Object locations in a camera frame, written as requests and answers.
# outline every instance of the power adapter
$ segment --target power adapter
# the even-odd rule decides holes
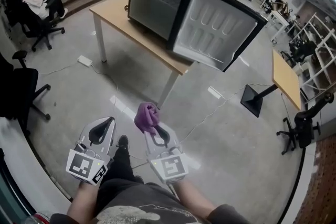
[[[90,67],[90,65],[92,64],[92,61],[83,55],[79,56],[77,61],[86,67]]]

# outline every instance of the black shoe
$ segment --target black shoe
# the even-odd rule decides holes
[[[122,135],[119,137],[117,147],[123,147],[128,149],[128,138],[126,135]]]
[[[141,184],[144,184],[144,181],[141,176],[135,176],[135,181]]]

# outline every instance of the door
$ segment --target door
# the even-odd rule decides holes
[[[267,20],[236,0],[181,0],[168,47],[225,71]]]

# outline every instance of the person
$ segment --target person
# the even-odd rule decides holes
[[[290,15],[289,17],[289,25],[288,25],[288,29],[290,29],[290,31],[288,31],[288,35],[290,37],[294,37],[294,31],[295,31],[295,27],[292,27],[294,23],[297,23],[296,20],[300,19],[299,15]]]
[[[54,19],[57,12],[60,19],[64,19],[68,9],[64,8],[62,0],[22,0],[27,3],[29,8],[37,14],[42,20],[48,18],[49,21]]]
[[[117,147],[100,186],[81,182],[67,214],[53,214],[50,224],[249,223],[229,205],[214,206],[186,179],[173,184],[179,199],[155,183],[144,184],[133,174],[127,136]]]
[[[285,0],[275,0],[275,2],[277,3],[277,10],[282,9],[284,11],[286,9],[287,2]]]

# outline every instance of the gray t-shirt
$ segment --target gray t-shirt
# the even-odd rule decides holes
[[[111,179],[99,188],[96,210],[98,214],[92,223],[98,224],[249,224],[229,205],[221,205],[206,220],[201,219],[190,213],[174,195],[159,185],[144,185],[123,179]],[[50,224],[59,223],[76,222],[68,216],[54,214]]]

